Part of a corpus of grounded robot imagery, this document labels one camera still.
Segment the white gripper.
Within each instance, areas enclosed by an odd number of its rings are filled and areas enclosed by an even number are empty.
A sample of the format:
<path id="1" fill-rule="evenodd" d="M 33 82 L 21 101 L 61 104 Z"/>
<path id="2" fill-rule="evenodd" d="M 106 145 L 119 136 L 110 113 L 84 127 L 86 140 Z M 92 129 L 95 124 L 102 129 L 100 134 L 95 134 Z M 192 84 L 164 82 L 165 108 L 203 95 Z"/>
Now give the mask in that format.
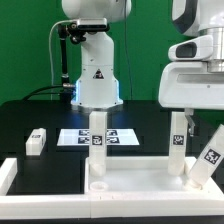
<path id="1" fill-rule="evenodd" d="M 224 73 L 209 73 L 206 62 L 172 62 L 163 70 L 158 101 L 163 107 L 185 109 L 193 136 L 193 109 L 224 110 Z"/>

